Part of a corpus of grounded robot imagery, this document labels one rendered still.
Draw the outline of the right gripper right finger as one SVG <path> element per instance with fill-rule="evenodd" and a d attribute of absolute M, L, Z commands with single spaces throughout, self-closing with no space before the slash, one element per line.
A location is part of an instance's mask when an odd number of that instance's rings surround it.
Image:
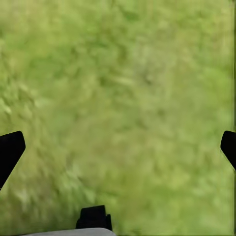
<path fill-rule="evenodd" d="M 225 131 L 220 147 L 236 169 L 236 132 Z"/>

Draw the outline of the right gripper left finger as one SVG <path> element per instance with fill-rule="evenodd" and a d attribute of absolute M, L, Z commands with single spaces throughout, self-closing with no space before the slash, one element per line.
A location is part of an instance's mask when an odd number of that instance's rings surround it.
<path fill-rule="evenodd" d="M 0 190 L 25 149 L 21 131 L 0 136 Z"/>

